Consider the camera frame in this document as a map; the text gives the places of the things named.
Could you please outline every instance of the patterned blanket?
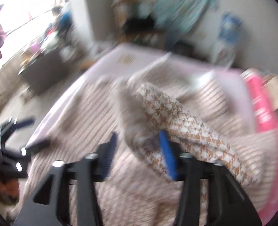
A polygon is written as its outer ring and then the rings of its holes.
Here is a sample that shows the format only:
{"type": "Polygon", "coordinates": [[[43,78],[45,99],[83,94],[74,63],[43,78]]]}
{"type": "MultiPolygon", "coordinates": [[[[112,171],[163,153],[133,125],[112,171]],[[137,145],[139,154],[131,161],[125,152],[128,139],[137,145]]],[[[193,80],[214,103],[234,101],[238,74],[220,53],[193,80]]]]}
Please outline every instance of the patterned blanket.
{"type": "MultiPolygon", "coordinates": [[[[226,96],[213,82],[208,91],[191,91],[188,77],[161,59],[129,79],[102,78],[84,84],[50,130],[50,148],[37,154],[18,208],[55,160],[73,162],[112,131],[119,133],[117,152],[106,182],[96,183],[104,225],[172,225],[182,188],[167,175],[157,133],[202,161],[223,160],[257,210],[265,205],[277,169],[275,132],[249,134],[232,114],[226,96]],[[208,118],[199,119],[208,99],[208,118]]],[[[206,222],[207,182],[201,181],[200,224],[206,222]]],[[[72,224],[77,225],[76,188],[71,187],[72,224]]]]}

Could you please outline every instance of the bed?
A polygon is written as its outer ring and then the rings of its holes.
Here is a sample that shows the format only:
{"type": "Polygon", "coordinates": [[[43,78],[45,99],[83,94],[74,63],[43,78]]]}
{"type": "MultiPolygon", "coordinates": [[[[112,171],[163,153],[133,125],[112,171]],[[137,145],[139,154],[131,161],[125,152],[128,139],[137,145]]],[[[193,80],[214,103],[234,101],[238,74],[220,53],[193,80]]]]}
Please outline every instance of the bed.
{"type": "MultiPolygon", "coordinates": [[[[38,128],[30,138],[28,145],[35,140],[42,139],[47,132],[57,123],[65,106],[72,101],[78,90],[85,82],[94,82],[101,76],[110,75],[112,77],[130,76],[134,72],[144,68],[154,60],[163,56],[164,51],[138,47],[132,44],[121,44],[114,48],[107,55],[102,57],[89,70],[87,70],[56,102],[49,113],[45,116],[38,128]],[[125,63],[124,57],[128,57],[129,62],[125,63]]],[[[217,73],[218,80],[230,98],[233,111],[239,114],[245,121],[250,132],[256,132],[256,124],[253,112],[252,101],[250,99],[245,82],[240,74],[242,70],[231,69],[225,71],[223,68],[215,67],[200,61],[172,55],[170,57],[176,68],[188,74],[199,74],[214,69],[217,73]]],[[[278,178],[272,189],[270,200],[265,208],[259,212],[263,225],[266,225],[278,211],[278,178]]]]}

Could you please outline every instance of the screw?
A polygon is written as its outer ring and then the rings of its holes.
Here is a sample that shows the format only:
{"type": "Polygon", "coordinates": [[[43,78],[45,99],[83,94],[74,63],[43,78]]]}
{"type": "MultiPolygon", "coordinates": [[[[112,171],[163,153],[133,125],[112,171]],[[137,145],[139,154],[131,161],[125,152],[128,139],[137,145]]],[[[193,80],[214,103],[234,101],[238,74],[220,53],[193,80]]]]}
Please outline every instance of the screw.
{"type": "Polygon", "coordinates": [[[22,156],[26,156],[26,148],[25,148],[25,147],[23,147],[23,148],[21,149],[21,152],[22,152],[22,156]]]}
{"type": "Polygon", "coordinates": [[[187,152],[183,152],[180,154],[180,158],[187,158],[187,159],[190,159],[190,158],[193,158],[194,156],[191,154],[191,153],[187,153],[187,152]]]}
{"type": "Polygon", "coordinates": [[[19,171],[19,172],[21,172],[22,170],[23,170],[23,168],[22,168],[22,166],[21,166],[21,163],[16,163],[16,168],[17,168],[17,170],[19,171]]]}
{"type": "Polygon", "coordinates": [[[54,166],[54,167],[62,167],[64,164],[65,164],[64,161],[54,161],[52,163],[52,166],[54,166]]]}
{"type": "Polygon", "coordinates": [[[85,157],[86,159],[96,159],[98,157],[98,154],[96,153],[89,153],[87,154],[87,156],[85,157]]]}
{"type": "Polygon", "coordinates": [[[225,166],[225,163],[222,160],[216,160],[214,165],[217,167],[222,167],[225,166]]]}

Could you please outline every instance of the white wall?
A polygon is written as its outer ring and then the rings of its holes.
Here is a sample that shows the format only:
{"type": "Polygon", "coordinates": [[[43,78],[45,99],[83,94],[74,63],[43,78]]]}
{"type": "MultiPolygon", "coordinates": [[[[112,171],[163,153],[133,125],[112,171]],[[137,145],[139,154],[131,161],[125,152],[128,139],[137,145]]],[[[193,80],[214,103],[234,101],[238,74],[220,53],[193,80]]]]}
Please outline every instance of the white wall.
{"type": "Polygon", "coordinates": [[[205,55],[218,36],[221,15],[232,11],[244,20],[241,68],[256,67],[278,74],[278,4],[275,0],[220,0],[218,11],[207,11],[187,38],[205,55]]]}
{"type": "Polygon", "coordinates": [[[115,30],[113,0],[86,0],[96,40],[105,40],[115,30]]]}
{"type": "Polygon", "coordinates": [[[115,29],[113,0],[69,0],[72,19],[84,48],[105,40],[115,29]]]}
{"type": "Polygon", "coordinates": [[[90,21],[90,14],[86,0],[69,0],[72,19],[75,29],[79,35],[83,48],[94,40],[94,33],[90,21]]]}

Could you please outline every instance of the floor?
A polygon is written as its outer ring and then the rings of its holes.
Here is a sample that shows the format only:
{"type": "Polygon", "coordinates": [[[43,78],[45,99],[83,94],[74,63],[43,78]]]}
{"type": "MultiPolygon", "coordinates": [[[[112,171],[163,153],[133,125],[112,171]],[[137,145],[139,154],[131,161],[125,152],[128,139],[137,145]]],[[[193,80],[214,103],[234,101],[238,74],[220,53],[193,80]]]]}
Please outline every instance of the floor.
{"type": "Polygon", "coordinates": [[[0,124],[7,121],[10,117],[20,120],[23,118],[35,117],[36,122],[33,126],[20,129],[13,133],[6,142],[6,147],[13,150],[19,150],[21,147],[24,147],[51,107],[80,75],[81,72],[71,73],[66,79],[53,85],[43,94],[34,96],[25,104],[20,97],[20,93],[27,87],[21,86],[0,114],[0,124]]]}

